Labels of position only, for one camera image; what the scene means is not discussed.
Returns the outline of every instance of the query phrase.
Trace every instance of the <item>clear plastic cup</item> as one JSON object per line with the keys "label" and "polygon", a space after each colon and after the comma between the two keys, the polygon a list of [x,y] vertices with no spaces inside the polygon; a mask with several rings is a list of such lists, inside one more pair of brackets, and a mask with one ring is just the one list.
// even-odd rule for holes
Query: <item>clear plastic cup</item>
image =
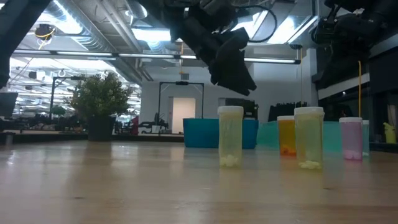
{"label": "clear plastic cup", "polygon": [[339,122],[344,158],[361,161],[363,158],[362,118],[340,118]]}
{"label": "clear plastic cup", "polygon": [[323,167],[323,117],[321,107],[294,109],[298,165],[303,169]]}
{"label": "clear plastic cup", "polygon": [[362,126],[362,142],[363,142],[363,152],[362,155],[364,157],[368,157],[370,155],[370,147],[369,147],[369,121],[363,121]]}
{"label": "clear plastic cup", "polygon": [[281,156],[296,156],[294,116],[279,116],[279,152]]}
{"label": "clear plastic cup", "polygon": [[220,167],[242,166],[243,107],[220,106]]}

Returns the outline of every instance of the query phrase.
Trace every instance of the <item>white door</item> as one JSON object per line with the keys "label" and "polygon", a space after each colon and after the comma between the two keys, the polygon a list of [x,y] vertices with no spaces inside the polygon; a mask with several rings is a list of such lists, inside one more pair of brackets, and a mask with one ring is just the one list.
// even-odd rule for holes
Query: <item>white door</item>
{"label": "white door", "polygon": [[183,133],[183,119],[195,118],[196,99],[174,98],[173,100],[173,134]]}

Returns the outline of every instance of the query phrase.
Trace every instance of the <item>pink container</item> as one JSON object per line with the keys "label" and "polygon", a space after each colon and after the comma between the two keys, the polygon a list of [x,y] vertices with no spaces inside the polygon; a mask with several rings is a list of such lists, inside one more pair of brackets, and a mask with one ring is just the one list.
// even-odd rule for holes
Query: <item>pink container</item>
{"label": "pink container", "polygon": [[362,118],[340,118],[345,159],[362,160]]}

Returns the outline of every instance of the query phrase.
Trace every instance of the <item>wooden table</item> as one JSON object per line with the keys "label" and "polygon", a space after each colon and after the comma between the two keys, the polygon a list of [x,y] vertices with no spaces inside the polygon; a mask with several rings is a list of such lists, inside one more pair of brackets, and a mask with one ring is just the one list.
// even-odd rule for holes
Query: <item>wooden table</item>
{"label": "wooden table", "polygon": [[398,155],[297,168],[245,151],[220,170],[215,149],[86,141],[0,151],[0,223],[398,223]]}

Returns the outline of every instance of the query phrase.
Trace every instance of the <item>black pot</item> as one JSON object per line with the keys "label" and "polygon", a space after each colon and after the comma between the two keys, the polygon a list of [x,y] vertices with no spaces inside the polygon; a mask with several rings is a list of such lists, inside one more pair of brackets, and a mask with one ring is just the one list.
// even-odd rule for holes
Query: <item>black pot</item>
{"label": "black pot", "polygon": [[110,141],[116,117],[92,116],[88,119],[89,141]]}

